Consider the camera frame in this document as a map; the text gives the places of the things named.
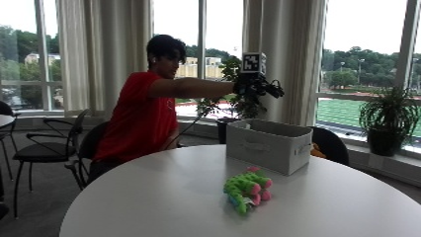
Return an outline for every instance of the man's arm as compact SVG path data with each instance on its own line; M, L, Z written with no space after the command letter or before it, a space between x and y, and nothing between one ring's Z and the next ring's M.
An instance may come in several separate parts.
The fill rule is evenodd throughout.
M177 139L175 139L179 136L179 128L176 128L171 133L169 137L160 147L159 151L171 150L176 148Z
M233 82L207 81L197 78L159 79L153 82L148 96L181 99L216 98L233 93Z

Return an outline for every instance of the dark hair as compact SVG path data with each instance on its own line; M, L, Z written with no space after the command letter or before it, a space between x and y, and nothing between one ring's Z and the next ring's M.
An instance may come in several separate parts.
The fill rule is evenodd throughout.
M180 39L175 39L169 35L156 35L148 42L148 56L152 54L157 58L163 56L176 58L176 50L180 52L180 61L185 63L185 43Z

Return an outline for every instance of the cardboard box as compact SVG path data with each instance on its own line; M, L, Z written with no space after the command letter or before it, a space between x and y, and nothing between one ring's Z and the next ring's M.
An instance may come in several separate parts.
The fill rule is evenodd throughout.
M227 156L289 176L311 158L313 129L261 119L228 123Z

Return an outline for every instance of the red t-shirt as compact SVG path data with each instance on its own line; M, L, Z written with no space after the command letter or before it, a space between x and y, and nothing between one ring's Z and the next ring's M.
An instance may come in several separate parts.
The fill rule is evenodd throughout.
M117 159L124 163L159 152L171 132L177 128L175 99L148 98L149 87L157 79L153 72L136 72L129 76L95 161Z

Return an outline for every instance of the plush toy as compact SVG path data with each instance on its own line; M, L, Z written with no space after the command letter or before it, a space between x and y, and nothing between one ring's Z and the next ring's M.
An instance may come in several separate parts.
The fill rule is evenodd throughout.
M247 173L228 179L224 193L240 214L247 214L251 205L260 205L261 200L271 199L271 185L272 180L259 167L249 167Z
M313 142L313 149L311 151L311 155L327 159L327 155L320 151L319 145L315 142Z

